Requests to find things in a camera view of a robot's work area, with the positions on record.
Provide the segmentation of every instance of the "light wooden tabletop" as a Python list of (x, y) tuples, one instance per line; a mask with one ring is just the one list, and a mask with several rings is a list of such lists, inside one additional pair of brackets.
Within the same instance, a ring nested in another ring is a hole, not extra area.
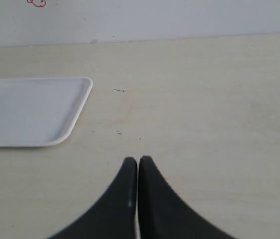
[(280, 239), (280, 34), (0, 48), (0, 78), (67, 76), (94, 82), (71, 136), (0, 148), (0, 238), (50, 236), (151, 155), (221, 229)]

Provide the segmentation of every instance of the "white wall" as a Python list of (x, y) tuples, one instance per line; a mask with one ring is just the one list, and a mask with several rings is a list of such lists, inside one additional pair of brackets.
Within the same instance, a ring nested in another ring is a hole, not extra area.
[(280, 32), (280, 0), (0, 0), (0, 46)]

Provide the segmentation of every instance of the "red marking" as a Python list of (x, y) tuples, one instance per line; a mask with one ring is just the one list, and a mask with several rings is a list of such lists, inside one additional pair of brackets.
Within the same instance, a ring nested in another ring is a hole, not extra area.
[(34, 4), (35, 7), (44, 7), (47, 4), (46, 0), (40, 0), (40, 2), (42, 3), (41, 5), (37, 5), (35, 3), (35, 0), (27, 0), (27, 2), (31, 3), (31, 4)]

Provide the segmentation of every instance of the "red drawing on wall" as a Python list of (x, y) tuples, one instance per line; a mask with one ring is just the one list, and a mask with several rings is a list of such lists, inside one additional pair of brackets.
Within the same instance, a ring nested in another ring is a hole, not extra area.
[(47, 4), (46, 0), (27, 0), (27, 2), (33, 4), (35, 7), (44, 7)]

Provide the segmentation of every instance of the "plastic tray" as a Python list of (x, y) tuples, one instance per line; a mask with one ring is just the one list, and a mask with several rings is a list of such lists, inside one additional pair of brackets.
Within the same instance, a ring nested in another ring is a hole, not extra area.
[(0, 147), (45, 147), (71, 133), (89, 78), (0, 79)]

